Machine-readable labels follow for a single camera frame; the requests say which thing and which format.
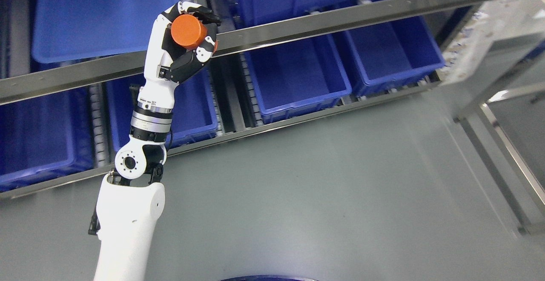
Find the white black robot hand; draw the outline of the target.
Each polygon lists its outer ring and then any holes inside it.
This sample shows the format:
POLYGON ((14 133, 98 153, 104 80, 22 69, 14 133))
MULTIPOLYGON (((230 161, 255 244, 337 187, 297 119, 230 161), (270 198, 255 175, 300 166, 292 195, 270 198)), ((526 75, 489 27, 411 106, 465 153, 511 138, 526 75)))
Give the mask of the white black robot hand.
POLYGON ((198 3, 179 1, 161 12, 152 24, 143 75, 145 84, 138 93, 140 108, 171 113, 175 89, 200 72, 211 60, 217 47, 217 28, 221 19, 210 8, 198 3), (195 17, 207 31, 194 50, 177 44, 172 37, 178 17, 195 17))

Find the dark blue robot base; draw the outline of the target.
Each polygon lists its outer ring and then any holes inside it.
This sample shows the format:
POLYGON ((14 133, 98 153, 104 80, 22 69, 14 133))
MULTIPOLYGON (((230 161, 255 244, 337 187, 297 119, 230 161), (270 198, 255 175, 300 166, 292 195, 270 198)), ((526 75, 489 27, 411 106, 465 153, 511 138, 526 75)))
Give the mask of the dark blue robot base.
POLYGON ((248 275, 226 278, 222 281, 316 281, 316 279, 290 275, 248 275))

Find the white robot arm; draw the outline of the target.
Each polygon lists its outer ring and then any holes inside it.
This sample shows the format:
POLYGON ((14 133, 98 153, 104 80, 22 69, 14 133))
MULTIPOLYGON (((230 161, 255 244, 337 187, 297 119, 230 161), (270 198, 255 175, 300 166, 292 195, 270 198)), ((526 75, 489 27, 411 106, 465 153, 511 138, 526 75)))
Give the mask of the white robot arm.
POLYGON ((129 140, 103 177, 89 227, 100 240, 95 281, 145 279, 152 237, 166 202, 161 179, 175 88, 148 81, 140 89, 129 140))

